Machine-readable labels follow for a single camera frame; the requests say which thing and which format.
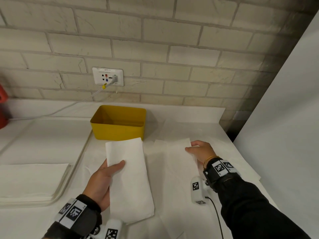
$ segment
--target yellow box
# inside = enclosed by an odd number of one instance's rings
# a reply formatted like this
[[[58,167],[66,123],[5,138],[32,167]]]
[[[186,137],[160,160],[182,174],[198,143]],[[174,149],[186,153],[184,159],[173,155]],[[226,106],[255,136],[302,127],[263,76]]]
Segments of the yellow box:
[[[102,105],[91,119],[96,139],[122,141],[144,138],[146,110],[142,108]]]

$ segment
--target hand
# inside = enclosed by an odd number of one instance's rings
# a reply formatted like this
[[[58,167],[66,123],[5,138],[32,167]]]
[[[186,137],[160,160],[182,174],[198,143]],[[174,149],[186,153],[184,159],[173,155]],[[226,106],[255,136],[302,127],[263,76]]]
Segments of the hand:
[[[212,146],[207,143],[200,140],[196,140],[190,143],[192,147],[185,148],[186,152],[189,152],[191,154],[194,154],[197,160],[203,164],[206,159],[208,159],[211,156],[216,156],[216,153],[214,152]]]
[[[110,182],[112,175],[122,169],[125,165],[125,161],[122,160],[118,164],[107,166],[107,160],[101,165],[101,167],[92,174],[89,182],[83,194],[93,199],[101,208],[101,211],[105,211],[110,206]]]

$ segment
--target person's right arm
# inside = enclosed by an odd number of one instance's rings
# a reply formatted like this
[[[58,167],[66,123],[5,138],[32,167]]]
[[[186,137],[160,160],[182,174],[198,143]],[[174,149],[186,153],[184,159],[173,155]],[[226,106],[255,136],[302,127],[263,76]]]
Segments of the person's right arm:
[[[199,162],[205,163],[204,167],[209,161],[207,158],[216,156],[207,142],[197,140],[191,145],[185,150],[194,154]],[[310,238],[273,207],[254,184],[226,174],[216,182],[215,188],[222,205],[221,215],[234,239]]]

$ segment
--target white power cord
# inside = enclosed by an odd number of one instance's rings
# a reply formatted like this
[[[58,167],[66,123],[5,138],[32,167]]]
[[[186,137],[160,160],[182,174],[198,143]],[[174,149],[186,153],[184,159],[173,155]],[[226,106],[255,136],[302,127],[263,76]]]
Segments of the white power cord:
[[[84,101],[90,99],[91,97],[95,96],[97,93],[99,93],[99,92],[101,92],[102,90],[104,90],[106,87],[108,87],[108,86],[110,86],[110,85],[113,85],[113,84],[116,83],[116,82],[117,82],[117,75],[114,75],[114,76],[112,77],[111,83],[109,83],[109,84],[107,84],[107,85],[106,85],[106,83],[105,83],[100,90],[98,90],[97,92],[95,92],[95,93],[94,93],[93,95],[91,95],[90,97],[88,97],[88,98],[86,98],[86,99],[84,99],[84,100],[81,100],[81,101],[76,101],[76,102],[74,102],[74,103],[72,103],[72,104],[70,104],[70,105],[68,105],[68,106],[65,106],[65,107],[63,107],[63,108],[61,108],[61,109],[59,109],[59,110],[57,110],[57,111],[55,111],[55,112],[52,112],[52,113],[50,113],[50,114],[46,114],[46,115],[42,115],[42,116],[36,116],[36,117],[12,118],[12,119],[10,119],[10,120],[31,120],[31,119],[41,118],[41,117],[49,117],[49,116],[52,116],[52,115],[54,115],[54,114],[56,114],[56,113],[58,113],[58,112],[60,112],[60,111],[62,111],[62,110],[64,110],[64,109],[66,109],[66,108],[69,108],[69,107],[71,107],[71,106],[73,106],[73,105],[75,105],[75,104],[78,104],[78,103],[80,103],[80,102],[84,102]]]

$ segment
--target person's left hand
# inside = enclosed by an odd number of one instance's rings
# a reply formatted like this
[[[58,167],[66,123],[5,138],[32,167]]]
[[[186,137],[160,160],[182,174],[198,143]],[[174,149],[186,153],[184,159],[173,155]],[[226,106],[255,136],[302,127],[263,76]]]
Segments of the person's left hand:
[[[92,174],[89,182],[83,194],[93,199],[101,208],[101,211],[105,211],[110,206],[110,182],[112,175],[122,169],[125,165],[125,161],[122,160],[118,164],[107,166],[107,160],[101,165],[101,167]]]

